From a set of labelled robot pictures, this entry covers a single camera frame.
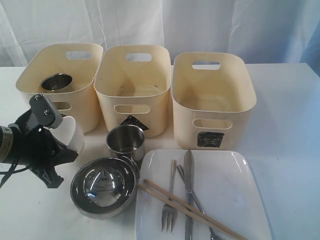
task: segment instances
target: white curtain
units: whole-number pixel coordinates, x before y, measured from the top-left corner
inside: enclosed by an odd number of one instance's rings
[[[320,0],[0,0],[0,67],[55,43],[157,44],[308,63],[320,75]]]

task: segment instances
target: wooden chopstick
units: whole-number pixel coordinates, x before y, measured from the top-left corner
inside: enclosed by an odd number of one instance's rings
[[[161,187],[159,187],[158,185],[154,184],[153,182],[145,179],[144,182],[151,186],[152,188],[158,190],[159,192],[161,192],[162,194],[166,195],[168,198],[170,197],[172,200],[178,202],[179,204],[183,205],[185,208],[189,209],[185,209],[183,206],[174,203],[172,201],[170,201],[167,197],[164,197],[163,195],[153,191],[152,189],[138,184],[138,188],[140,188],[141,190],[145,191],[148,194],[151,194],[152,196],[154,196],[155,198],[163,201],[164,203],[168,204],[169,206],[179,210],[180,212],[184,213],[185,215],[190,216],[193,219],[198,220],[199,222],[219,231],[222,232],[224,234],[227,234],[231,237],[234,237],[236,239],[239,240],[247,240],[245,237],[241,236],[240,234],[236,233],[235,231],[231,230],[230,228],[228,228],[227,226],[223,225],[222,223],[218,222],[217,220],[212,219],[211,217],[207,216],[206,214],[203,214],[202,212],[200,212],[198,209],[196,209],[195,207],[185,203],[183,200],[179,199],[178,197],[174,196],[173,194],[169,193],[168,191],[162,189]]]

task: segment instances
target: knife blade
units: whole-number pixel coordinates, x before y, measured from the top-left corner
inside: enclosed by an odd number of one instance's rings
[[[191,150],[187,150],[184,156],[184,186],[185,186],[185,201],[189,205],[193,205],[192,201],[192,153]],[[193,230],[193,219],[189,216],[185,216],[185,229],[184,229],[184,239],[192,239],[192,230]]]

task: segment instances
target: white plate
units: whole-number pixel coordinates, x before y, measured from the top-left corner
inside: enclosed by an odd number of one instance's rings
[[[148,179],[169,190],[171,160],[183,166],[185,150],[154,150],[141,166],[140,183]],[[249,240],[270,240],[271,233],[258,189],[245,158],[234,151],[193,150],[193,189],[206,214]],[[185,199],[185,185],[175,174],[173,194]],[[136,240],[184,240],[185,215],[178,212],[172,233],[161,232],[164,203],[138,190],[135,208]],[[223,239],[231,239],[217,234]],[[193,222],[193,239],[209,240],[209,229]]]

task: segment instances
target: cream plastic bin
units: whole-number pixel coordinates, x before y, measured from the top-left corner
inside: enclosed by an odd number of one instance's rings
[[[197,62],[218,62],[220,67],[199,69]],[[178,55],[171,91],[174,138],[183,149],[232,149],[257,103],[244,61],[229,53]]]
[[[71,92],[46,93],[64,115],[72,116],[84,133],[94,129],[101,110],[94,78],[103,55],[103,48],[94,43],[62,43],[43,48],[29,63],[16,82],[25,102],[41,92],[44,79],[57,73],[72,77]]]
[[[171,62],[157,45],[119,45],[108,49],[94,81],[110,131],[134,124],[146,137],[161,134],[168,123]]]

